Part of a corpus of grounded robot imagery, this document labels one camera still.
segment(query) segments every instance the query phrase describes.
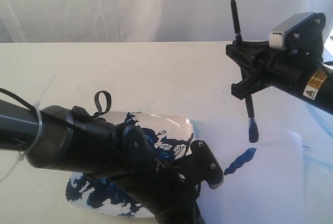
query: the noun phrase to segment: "black strap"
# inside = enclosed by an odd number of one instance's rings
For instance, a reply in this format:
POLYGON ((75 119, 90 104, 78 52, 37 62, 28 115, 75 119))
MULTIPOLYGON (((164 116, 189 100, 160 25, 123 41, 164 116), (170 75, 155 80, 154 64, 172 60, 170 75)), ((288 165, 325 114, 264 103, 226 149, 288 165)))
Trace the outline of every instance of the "black strap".
POLYGON ((110 111, 111 105, 112 105, 112 97, 111 97, 111 94, 109 92, 107 92, 105 90, 98 91, 95 94, 94 101, 95 101, 95 105, 96 105, 96 108, 97 108, 98 111, 95 112, 92 115, 92 118, 97 118, 97 117, 99 117, 101 115, 104 115, 104 114, 106 114, 107 112, 110 111), (105 96, 105 99, 106 99, 106 109, 105 109, 105 111, 102 111, 102 106, 100 105, 100 102, 99 102, 100 94, 103 94, 105 96))

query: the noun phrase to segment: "white surface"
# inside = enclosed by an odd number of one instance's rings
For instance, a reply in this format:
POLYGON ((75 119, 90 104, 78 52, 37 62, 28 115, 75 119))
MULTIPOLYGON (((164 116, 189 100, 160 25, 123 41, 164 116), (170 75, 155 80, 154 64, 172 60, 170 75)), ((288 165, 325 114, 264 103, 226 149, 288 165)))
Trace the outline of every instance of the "white surface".
MULTIPOLYGON (((225 56, 225 44, 1 44, 1 87, 34 102, 55 75, 43 96, 42 108, 54 104, 67 108, 78 105, 93 113, 93 95, 103 89, 112 93, 113 110, 183 114, 199 123, 208 121, 212 115, 247 119, 244 102, 230 95, 230 85, 240 80, 240 74, 239 68, 225 56)), ((329 135, 303 102, 275 88, 254 95, 253 100, 259 128, 268 121, 285 126, 300 133, 304 144, 319 145, 326 152, 309 152, 314 156, 305 160, 305 219, 308 223, 329 222, 333 218, 330 208, 333 173, 330 166, 322 165, 326 154, 333 151, 329 135)), ((15 161, 16 153, 0 154, 0 173, 4 174, 15 161)), ((28 219, 33 223, 110 223, 114 220, 70 206, 64 192, 68 178, 69 173, 38 170, 23 162, 0 184, 2 222, 19 223, 28 219)))
MULTIPOLYGON (((233 38, 230 0, 0 0, 0 41, 225 41, 233 38)), ((324 12, 331 0, 237 0, 245 39, 267 40, 293 14, 324 12)))
POLYGON ((249 143, 247 120, 215 116, 202 124, 207 141, 222 169, 246 149, 254 157, 221 187, 202 184, 198 204, 207 224, 304 223, 301 137, 277 126, 261 123, 258 143, 249 143))

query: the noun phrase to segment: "paint smear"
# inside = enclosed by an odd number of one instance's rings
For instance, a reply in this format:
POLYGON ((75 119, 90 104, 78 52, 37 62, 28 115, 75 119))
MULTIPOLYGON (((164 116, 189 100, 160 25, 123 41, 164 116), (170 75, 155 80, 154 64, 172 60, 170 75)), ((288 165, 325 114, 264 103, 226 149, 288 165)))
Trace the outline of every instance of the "paint smear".
POLYGON ((238 168, 241 168, 245 163, 248 163, 254 157, 257 148, 248 148, 242 155, 238 156, 234 162, 224 171, 224 175, 234 173, 238 168))

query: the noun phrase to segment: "white curtain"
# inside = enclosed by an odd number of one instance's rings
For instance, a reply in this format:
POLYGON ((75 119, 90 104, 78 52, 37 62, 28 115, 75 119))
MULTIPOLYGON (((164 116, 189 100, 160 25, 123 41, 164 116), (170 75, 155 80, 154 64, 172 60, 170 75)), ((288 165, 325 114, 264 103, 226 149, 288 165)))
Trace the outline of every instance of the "white curtain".
MULTIPOLYGON (((0 0, 0 42, 145 42, 233 39, 230 0, 0 0)), ((332 0, 236 0, 246 40, 266 40, 295 13, 332 0)))

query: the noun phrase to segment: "paper sheet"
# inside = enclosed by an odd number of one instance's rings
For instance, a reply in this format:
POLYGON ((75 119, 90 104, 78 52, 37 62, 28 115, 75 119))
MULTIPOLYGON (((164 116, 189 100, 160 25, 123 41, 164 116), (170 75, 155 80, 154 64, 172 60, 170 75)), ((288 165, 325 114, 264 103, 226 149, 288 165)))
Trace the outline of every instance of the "paper sheet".
POLYGON ((214 118, 195 123, 199 139, 207 141, 224 171, 247 149, 255 151, 218 189, 202 183, 198 204, 206 223, 304 223, 300 135, 259 122, 259 141, 252 144, 246 122, 214 118))

